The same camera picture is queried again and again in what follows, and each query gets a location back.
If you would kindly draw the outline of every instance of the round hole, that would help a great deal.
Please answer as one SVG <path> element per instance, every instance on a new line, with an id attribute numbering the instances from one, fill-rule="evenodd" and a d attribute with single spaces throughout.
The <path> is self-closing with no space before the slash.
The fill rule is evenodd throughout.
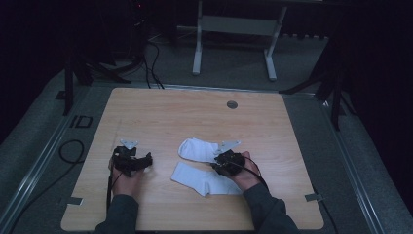
<path id="1" fill-rule="evenodd" d="M 227 106 L 228 106 L 228 108 L 230 108 L 230 109 L 235 109 L 235 108 L 238 107 L 238 104 L 237 104 L 237 102 L 234 101 L 234 100 L 229 100 L 229 101 L 227 102 Z"/>

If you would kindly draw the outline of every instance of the white sock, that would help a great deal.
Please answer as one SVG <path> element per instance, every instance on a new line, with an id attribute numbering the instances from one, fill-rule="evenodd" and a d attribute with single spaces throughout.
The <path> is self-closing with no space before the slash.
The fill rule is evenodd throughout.
<path id="1" fill-rule="evenodd" d="M 202 196 L 207 194 L 242 194 L 237 184 L 216 171 L 206 172 L 179 162 L 172 180 L 195 189 Z"/>
<path id="2" fill-rule="evenodd" d="M 218 143 L 209 143 L 197 138 L 187 138 L 179 146 L 178 154 L 184 158 L 197 162 L 215 163 L 217 156 L 214 152 L 218 149 Z"/>

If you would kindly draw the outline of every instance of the black tripod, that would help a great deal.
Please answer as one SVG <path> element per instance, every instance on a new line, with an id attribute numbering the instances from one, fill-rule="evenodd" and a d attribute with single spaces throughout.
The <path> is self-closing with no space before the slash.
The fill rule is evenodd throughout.
<path id="1" fill-rule="evenodd" d="M 73 105 L 73 73 L 76 75 L 81 85 L 90 85 L 94 78 L 92 77 L 91 70 L 100 73 L 103 77 L 109 78 L 117 83 L 130 84 L 130 80 L 126 80 L 119 76 L 119 73 L 126 72 L 139 66 L 144 58 L 144 49 L 147 44 L 147 36 L 150 30 L 150 25 L 147 21 L 152 16 L 153 12 L 146 0 L 130 0 L 131 8 L 131 21 L 136 38 L 133 40 L 136 49 L 134 51 L 133 60 L 130 64 L 116 68 L 108 69 L 101 65 L 98 61 L 83 53 L 81 49 L 77 47 L 76 40 L 68 39 L 68 32 L 59 30 L 57 32 L 57 38 L 62 47 L 66 60 L 65 60 L 65 108 L 63 115 L 67 115 Z"/>
<path id="2" fill-rule="evenodd" d="M 343 81 L 346 77 L 346 68 L 341 60 L 337 47 L 333 41 L 329 41 L 325 46 L 310 78 L 288 90 L 279 91 L 279 94 L 292 95 L 302 89 L 321 81 L 321 85 L 316 91 L 317 100 L 326 101 L 330 94 L 333 93 L 333 103 L 331 110 L 331 123 L 336 131 L 340 131 L 338 126 L 338 116 L 340 113 L 340 100 Z"/>

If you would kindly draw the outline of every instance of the gray sleeve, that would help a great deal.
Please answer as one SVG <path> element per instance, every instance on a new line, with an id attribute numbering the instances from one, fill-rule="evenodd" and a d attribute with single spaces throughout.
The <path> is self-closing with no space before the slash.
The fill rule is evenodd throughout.
<path id="1" fill-rule="evenodd" d="M 100 223 L 96 234 L 134 234 L 139 204 L 128 195 L 116 195 L 112 199 L 106 219 Z"/>
<path id="2" fill-rule="evenodd" d="M 244 197 L 251 210 L 256 233 L 300 233 L 294 221 L 286 214 L 285 202 L 272 197 L 262 183 L 245 191 Z"/>

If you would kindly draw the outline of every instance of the white stand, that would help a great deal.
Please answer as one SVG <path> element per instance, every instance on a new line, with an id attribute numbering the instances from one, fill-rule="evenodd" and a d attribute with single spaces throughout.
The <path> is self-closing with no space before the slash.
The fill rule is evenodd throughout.
<path id="1" fill-rule="evenodd" d="M 275 81 L 277 79 L 277 75 L 276 69 L 274 68 L 272 55 L 274 48 L 276 47 L 277 39 L 280 35 L 286 9 L 286 7 L 282 7 L 278 20 L 205 16 L 203 15 L 203 1 L 200 0 L 198 3 L 197 48 L 195 50 L 192 73 L 194 75 L 199 75 L 201 73 L 203 31 L 252 34 L 272 37 L 270 47 L 264 50 L 264 57 L 267 64 L 268 77 L 270 80 Z"/>

